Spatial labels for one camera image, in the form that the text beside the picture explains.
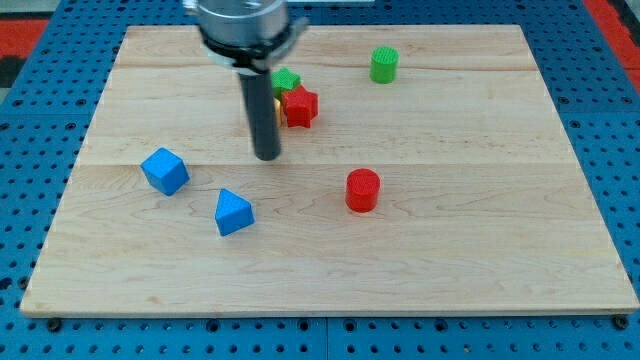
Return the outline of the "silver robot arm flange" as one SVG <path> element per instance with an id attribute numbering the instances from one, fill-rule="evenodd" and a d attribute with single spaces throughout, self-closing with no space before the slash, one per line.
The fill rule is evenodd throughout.
<path id="1" fill-rule="evenodd" d="M 197 20 L 202 43 L 216 64 L 242 75 L 270 71 L 307 30 L 309 20 L 290 17 L 285 0 L 183 0 Z"/>

